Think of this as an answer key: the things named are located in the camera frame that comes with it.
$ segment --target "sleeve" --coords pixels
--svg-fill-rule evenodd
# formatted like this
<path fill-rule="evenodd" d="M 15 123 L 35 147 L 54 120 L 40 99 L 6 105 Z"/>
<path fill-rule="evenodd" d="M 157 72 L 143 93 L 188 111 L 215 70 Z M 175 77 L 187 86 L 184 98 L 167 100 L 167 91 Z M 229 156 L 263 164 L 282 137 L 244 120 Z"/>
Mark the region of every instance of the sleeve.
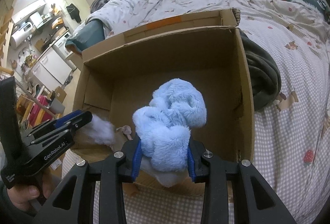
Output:
<path fill-rule="evenodd" d="M 33 216 L 17 209 L 10 201 L 7 188 L 0 181 L 0 220 L 8 224 L 30 224 Z"/>

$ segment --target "silver screw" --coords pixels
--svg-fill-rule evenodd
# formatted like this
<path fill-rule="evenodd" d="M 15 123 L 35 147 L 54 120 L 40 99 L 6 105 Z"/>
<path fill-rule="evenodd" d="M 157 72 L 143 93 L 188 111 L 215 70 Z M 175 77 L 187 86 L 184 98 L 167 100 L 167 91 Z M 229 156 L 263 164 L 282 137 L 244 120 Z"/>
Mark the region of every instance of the silver screw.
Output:
<path fill-rule="evenodd" d="M 113 156 L 115 156 L 116 158 L 121 158 L 121 157 L 124 156 L 124 153 L 121 152 L 121 151 L 116 151 L 116 152 L 113 154 Z"/>
<path fill-rule="evenodd" d="M 244 166 L 250 166 L 251 162 L 249 160 L 242 160 L 242 165 Z"/>
<path fill-rule="evenodd" d="M 86 163 L 85 160 L 82 160 L 81 162 L 76 162 L 76 164 L 77 164 L 78 166 L 84 166 L 85 163 Z"/>
<path fill-rule="evenodd" d="M 209 151 L 209 150 L 205 151 L 205 152 L 203 153 L 203 155 L 204 155 L 204 157 L 206 157 L 206 158 L 212 158 L 212 157 L 213 157 L 213 153 L 212 153 L 211 151 Z"/>

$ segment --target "triangular cutout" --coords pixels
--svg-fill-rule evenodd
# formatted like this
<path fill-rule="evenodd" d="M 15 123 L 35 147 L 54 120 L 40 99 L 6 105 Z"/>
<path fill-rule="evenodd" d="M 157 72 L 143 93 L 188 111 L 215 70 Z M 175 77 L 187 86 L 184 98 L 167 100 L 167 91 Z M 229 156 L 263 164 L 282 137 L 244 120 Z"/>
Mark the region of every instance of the triangular cutout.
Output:
<path fill-rule="evenodd" d="M 255 195 L 257 209 L 263 210 L 275 206 L 272 197 L 268 195 L 266 190 L 254 176 L 251 177 L 251 184 Z"/>
<path fill-rule="evenodd" d="M 69 210 L 72 203 L 73 192 L 75 190 L 75 183 L 77 181 L 77 176 L 72 176 L 65 186 L 62 188 L 62 191 L 55 198 L 53 206 L 57 208 L 62 208 L 64 210 Z"/>

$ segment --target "bed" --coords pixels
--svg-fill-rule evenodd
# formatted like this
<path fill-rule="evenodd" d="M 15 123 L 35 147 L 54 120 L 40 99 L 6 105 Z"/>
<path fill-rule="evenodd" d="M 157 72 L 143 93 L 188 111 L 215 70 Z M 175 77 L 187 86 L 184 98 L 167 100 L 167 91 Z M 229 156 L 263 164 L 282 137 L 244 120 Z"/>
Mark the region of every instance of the bed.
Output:
<path fill-rule="evenodd" d="M 102 21 L 111 37 L 159 19 L 228 7 L 240 9 L 239 27 L 273 57 L 282 79 L 273 104 L 255 112 L 253 164 L 297 223 L 309 224 L 330 194 L 330 27 L 317 9 L 281 0 L 110 0 L 86 23 Z M 68 151 L 62 175 L 78 159 Z M 134 224 L 200 223 L 202 206 L 200 196 L 147 188 L 125 195 L 127 222 Z M 230 216 L 233 222 L 232 204 Z"/>

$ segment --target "strawberry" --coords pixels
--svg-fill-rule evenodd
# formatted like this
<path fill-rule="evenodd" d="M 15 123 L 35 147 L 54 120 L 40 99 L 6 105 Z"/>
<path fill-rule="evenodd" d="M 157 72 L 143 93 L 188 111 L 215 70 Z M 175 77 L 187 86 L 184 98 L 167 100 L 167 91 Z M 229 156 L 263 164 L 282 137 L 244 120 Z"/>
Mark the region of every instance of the strawberry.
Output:
<path fill-rule="evenodd" d="M 304 166 L 305 167 L 309 166 L 313 162 L 313 159 L 314 159 L 314 153 L 311 149 L 309 149 L 304 156 Z"/>

